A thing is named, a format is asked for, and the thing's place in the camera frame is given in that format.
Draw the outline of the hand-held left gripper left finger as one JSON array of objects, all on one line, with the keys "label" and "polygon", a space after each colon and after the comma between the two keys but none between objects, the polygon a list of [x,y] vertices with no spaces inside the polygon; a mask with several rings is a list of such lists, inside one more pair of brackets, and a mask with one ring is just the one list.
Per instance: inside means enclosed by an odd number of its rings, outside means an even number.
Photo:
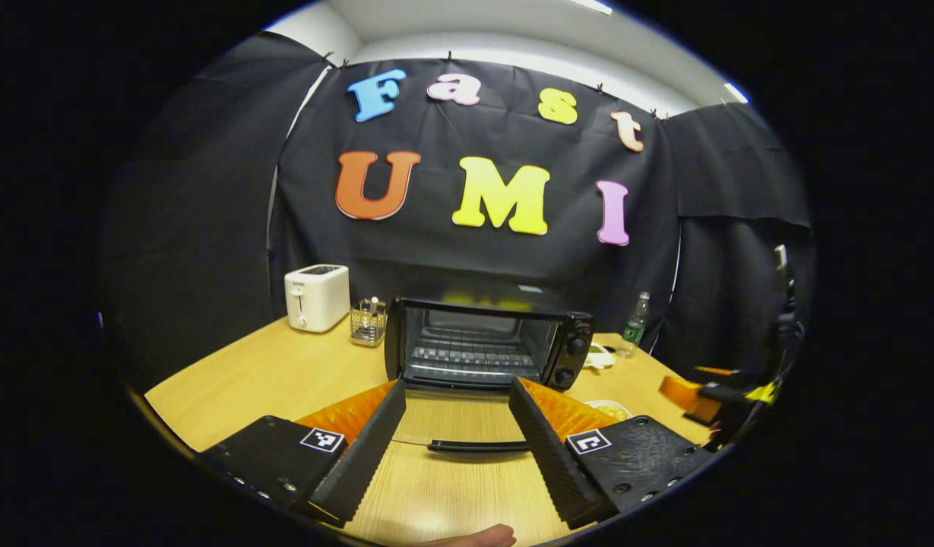
[{"label": "hand-held left gripper left finger", "polygon": [[406,409],[407,385],[393,380],[299,420],[262,416],[198,459],[276,509],[343,527]]}]

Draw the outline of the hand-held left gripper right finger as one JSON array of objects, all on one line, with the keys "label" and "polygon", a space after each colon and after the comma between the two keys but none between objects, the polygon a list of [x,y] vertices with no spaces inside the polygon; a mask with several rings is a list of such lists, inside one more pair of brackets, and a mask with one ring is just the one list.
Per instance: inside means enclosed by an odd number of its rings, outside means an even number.
[{"label": "hand-held left gripper right finger", "polygon": [[572,530],[641,511],[714,456],[651,416],[615,420],[526,378],[513,380],[508,408]]}]

